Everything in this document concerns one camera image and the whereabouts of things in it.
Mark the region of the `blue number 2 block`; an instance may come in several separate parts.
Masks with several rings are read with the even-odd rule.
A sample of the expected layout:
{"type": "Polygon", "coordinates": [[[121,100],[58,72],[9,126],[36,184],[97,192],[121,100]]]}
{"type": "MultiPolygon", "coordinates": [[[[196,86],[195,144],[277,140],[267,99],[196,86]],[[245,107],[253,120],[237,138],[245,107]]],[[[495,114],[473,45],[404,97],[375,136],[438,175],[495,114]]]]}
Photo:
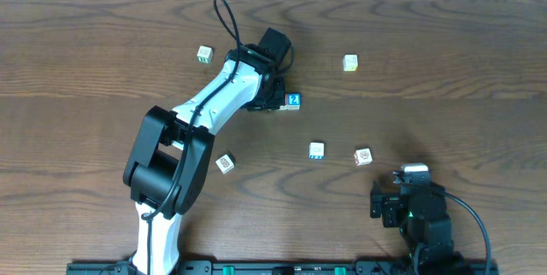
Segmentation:
{"type": "Polygon", "coordinates": [[[288,93],[285,99],[285,106],[287,110],[299,110],[301,106],[301,94],[288,93]]]}

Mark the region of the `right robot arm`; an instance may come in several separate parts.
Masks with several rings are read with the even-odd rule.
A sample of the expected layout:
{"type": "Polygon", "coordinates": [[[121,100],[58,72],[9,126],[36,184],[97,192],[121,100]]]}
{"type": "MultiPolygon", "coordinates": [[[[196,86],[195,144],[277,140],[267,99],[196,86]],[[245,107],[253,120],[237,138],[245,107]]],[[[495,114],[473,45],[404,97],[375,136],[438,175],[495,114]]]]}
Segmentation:
{"type": "Polygon", "coordinates": [[[473,268],[454,250],[452,222],[444,188],[427,173],[395,173],[398,193],[384,192],[378,182],[370,191],[370,216],[382,219],[385,228],[397,228],[409,257],[394,262],[389,273],[468,275],[473,268]]]}

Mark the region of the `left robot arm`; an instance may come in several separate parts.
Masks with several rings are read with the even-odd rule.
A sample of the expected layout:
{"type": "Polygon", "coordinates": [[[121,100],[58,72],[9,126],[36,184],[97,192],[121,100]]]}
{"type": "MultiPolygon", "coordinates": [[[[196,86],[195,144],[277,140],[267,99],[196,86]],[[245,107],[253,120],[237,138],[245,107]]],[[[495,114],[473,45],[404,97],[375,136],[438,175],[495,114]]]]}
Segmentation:
{"type": "Polygon", "coordinates": [[[136,273],[175,270],[181,220],[203,188],[216,134],[241,108],[285,104],[282,61],[293,55],[291,44],[240,45],[192,99],[145,114],[123,173],[139,216],[136,273]]]}

